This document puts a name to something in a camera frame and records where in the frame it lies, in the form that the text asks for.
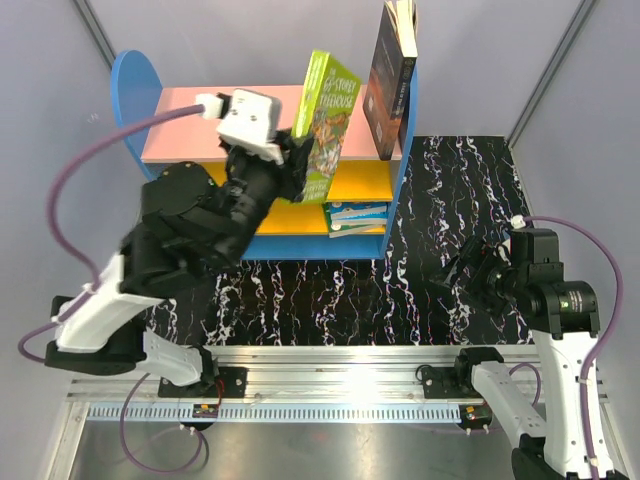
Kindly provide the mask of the aluminium rail frame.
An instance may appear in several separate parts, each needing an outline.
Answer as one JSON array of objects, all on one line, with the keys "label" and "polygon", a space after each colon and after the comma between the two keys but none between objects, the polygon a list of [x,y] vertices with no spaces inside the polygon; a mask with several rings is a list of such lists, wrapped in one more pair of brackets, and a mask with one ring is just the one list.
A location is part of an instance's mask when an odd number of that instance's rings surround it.
[{"label": "aluminium rail frame", "polygon": [[[460,288],[463,301],[477,312]],[[209,346],[227,360],[248,367],[246,397],[253,404],[342,404],[368,406],[405,401],[422,386],[411,367],[448,362],[459,347],[493,346],[506,354],[530,352],[528,344],[364,345],[364,346]]]}]

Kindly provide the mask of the green 65-storey treehouse book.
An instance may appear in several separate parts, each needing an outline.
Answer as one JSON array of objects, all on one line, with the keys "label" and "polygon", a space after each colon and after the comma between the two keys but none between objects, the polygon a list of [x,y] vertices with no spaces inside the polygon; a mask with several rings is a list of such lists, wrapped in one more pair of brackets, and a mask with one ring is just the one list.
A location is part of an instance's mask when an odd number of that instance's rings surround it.
[{"label": "green 65-storey treehouse book", "polygon": [[292,134],[313,138],[301,203],[327,199],[361,87],[358,76],[331,53],[312,52]]}]

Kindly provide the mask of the blue 130-storey treehouse book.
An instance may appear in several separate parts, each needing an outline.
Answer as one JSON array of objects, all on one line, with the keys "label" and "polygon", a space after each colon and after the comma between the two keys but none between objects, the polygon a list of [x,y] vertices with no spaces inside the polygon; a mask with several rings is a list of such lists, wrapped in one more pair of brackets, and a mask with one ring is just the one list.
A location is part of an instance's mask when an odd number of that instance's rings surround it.
[{"label": "blue 130-storey treehouse book", "polygon": [[386,202],[331,202],[328,203],[332,219],[347,219],[363,216],[385,214]]}]

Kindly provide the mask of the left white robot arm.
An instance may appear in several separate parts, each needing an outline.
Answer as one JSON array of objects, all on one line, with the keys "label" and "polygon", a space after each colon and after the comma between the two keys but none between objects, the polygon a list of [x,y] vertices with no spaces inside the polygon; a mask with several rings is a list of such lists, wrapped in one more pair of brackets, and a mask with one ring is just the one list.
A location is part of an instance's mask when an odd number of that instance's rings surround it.
[{"label": "left white robot arm", "polygon": [[216,357],[201,345],[181,346],[155,334],[142,311],[235,268],[277,199],[301,199],[314,137],[276,133],[281,165],[240,146],[223,146],[227,179],[217,184],[203,165],[170,165],[141,189],[136,226],[98,277],[54,315],[46,347],[50,368],[94,376],[135,370],[168,380],[184,395],[203,397],[220,381]]}]

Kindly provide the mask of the green coin book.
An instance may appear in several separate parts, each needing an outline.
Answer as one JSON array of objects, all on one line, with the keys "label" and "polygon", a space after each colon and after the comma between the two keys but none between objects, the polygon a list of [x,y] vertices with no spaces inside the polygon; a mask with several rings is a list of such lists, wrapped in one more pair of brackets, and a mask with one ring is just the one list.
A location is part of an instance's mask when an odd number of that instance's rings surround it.
[{"label": "green coin book", "polygon": [[323,205],[330,238],[377,233],[387,223],[386,202],[331,202]]}]

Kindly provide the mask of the right small circuit board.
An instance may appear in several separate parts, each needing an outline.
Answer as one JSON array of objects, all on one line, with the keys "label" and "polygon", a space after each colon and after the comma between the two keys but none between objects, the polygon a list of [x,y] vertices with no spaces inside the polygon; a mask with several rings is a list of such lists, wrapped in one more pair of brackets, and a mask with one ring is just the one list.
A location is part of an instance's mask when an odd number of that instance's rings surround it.
[{"label": "right small circuit board", "polygon": [[461,408],[461,419],[465,422],[489,425],[493,419],[493,412],[487,404],[466,405]]}]

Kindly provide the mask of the black marble pattern mat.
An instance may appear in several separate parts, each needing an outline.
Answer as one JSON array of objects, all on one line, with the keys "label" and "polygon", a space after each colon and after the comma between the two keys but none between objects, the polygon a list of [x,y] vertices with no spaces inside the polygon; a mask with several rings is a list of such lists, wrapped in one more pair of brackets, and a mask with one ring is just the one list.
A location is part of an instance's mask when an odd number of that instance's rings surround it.
[{"label": "black marble pattern mat", "polygon": [[528,344],[514,310],[489,317],[430,282],[466,238],[504,236],[529,211],[500,137],[418,137],[386,234],[265,235],[246,260],[147,311],[178,344]]}]

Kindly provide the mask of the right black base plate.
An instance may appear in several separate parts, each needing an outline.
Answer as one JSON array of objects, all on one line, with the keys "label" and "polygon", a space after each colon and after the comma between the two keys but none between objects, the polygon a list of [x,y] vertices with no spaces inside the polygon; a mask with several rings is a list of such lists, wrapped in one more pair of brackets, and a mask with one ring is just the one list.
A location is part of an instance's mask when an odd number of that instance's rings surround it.
[{"label": "right black base plate", "polygon": [[421,365],[415,373],[425,399],[479,399],[480,395],[464,384],[454,367]]}]

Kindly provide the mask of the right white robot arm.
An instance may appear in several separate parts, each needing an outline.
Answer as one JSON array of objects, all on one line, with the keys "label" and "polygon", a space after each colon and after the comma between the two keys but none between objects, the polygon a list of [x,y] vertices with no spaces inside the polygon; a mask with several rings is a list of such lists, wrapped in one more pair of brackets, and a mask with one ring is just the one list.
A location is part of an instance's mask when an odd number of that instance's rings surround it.
[{"label": "right white robot arm", "polygon": [[539,415],[515,385],[493,347],[461,349],[453,385],[465,397],[478,394],[512,446],[517,479],[622,479],[609,454],[593,351],[603,340],[598,300],[584,281],[568,281],[559,239],[550,229],[519,228],[491,245],[469,237],[432,278],[460,286],[487,315],[514,306],[533,335],[542,370],[545,413]]}]

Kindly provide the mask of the colourful wooden bookshelf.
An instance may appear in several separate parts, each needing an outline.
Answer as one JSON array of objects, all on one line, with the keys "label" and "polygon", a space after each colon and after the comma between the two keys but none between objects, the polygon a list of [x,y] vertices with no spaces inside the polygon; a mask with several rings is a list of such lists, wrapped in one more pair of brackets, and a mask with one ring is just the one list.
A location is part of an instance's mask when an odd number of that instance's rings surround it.
[{"label": "colourful wooden bookshelf", "polygon": [[[121,52],[111,70],[110,93],[118,126],[123,127],[156,113],[188,106],[201,92],[214,94],[217,86],[165,87],[151,61],[137,50]],[[331,237],[319,204],[278,201],[258,229],[245,254],[247,260],[366,260],[384,256],[391,236],[404,173],[408,164],[417,117],[412,83],[406,118],[392,157],[379,159],[360,94],[354,107],[328,201],[385,202],[382,225],[366,232]],[[219,146],[215,121],[191,116],[167,122],[129,137],[125,144],[149,178],[168,165],[195,161],[204,165],[218,183],[225,180],[225,153]]]}]

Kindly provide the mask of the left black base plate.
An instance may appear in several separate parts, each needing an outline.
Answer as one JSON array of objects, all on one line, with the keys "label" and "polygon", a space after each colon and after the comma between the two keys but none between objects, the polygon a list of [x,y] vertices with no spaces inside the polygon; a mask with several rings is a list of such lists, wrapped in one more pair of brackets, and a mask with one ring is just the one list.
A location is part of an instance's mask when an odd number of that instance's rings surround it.
[{"label": "left black base plate", "polygon": [[244,367],[220,367],[216,383],[210,386],[193,384],[179,387],[162,378],[158,396],[160,398],[214,398],[218,396],[217,388],[221,386],[224,399],[241,399],[245,396],[248,372],[249,370]]}]

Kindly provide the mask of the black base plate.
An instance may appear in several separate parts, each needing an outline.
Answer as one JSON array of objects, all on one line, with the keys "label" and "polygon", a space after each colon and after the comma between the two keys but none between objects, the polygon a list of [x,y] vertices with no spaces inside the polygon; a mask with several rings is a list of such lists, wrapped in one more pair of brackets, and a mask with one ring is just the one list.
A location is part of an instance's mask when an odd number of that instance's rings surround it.
[{"label": "black base plate", "polygon": [[245,396],[248,372],[249,370],[244,367],[220,367],[216,383],[210,386],[193,384],[179,387],[162,378],[158,396],[160,398],[214,398],[218,396],[217,388],[221,386],[224,399],[241,399]]},{"label": "black base plate", "polygon": [[480,395],[464,384],[454,367],[421,365],[415,373],[425,399],[479,399]]}]

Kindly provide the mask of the blue 26-storey treehouse book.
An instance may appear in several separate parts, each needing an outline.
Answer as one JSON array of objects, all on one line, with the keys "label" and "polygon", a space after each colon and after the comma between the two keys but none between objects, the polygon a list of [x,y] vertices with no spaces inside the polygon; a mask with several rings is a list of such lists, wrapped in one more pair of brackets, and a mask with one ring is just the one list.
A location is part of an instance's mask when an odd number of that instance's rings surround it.
[{"label": "blue 26-storey treehouse book", "polygon": [[366,225],[384,225],[387,222],[387,217],[385,214],[372,214],[372,215],[363,215],[363,216],[355,216],[355,217],[345,217],[345,218],[334,218],[329,217],[329,225],[333,230],[343,229],[343,228],[351,228],[351,227],[360,227]]}]

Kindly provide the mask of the small circuit board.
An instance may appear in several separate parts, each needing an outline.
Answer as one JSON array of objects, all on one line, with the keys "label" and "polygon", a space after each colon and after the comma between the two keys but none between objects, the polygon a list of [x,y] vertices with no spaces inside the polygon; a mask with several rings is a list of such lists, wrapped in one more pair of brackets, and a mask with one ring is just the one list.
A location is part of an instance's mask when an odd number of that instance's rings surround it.
[{"label": "small circuit board", "polygon": [[466,405],[461,408],[461,419],[465,422],[489,425],[493,419],[493,412],[487,404]]},{"label": "small circuit board", "polygon": [[215,404],[194,404],[193,418],[212,418],[215,419],[219,415],[220,407]]}]

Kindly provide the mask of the left small circuit board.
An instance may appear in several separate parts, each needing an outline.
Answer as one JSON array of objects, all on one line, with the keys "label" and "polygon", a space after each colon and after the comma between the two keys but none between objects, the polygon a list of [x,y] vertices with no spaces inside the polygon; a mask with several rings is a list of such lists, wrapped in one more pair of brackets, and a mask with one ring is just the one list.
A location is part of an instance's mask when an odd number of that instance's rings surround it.
[{"label": "left small circuit board", "polygon": [[212,418],[215,419],[219,415],[220,407],[215,404],[194,404],[193,418]]}]

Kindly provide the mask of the dark tale of two cities book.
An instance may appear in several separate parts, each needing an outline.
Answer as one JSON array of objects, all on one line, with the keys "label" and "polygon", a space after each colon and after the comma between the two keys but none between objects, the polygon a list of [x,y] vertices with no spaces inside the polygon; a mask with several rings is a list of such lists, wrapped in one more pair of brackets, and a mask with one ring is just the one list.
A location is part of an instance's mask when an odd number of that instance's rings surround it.
[{"label": "dark tale of two cities book", "polygon": [[363,111],[380,159],[392,158],[418,58],[416,5],[384,3]]}]

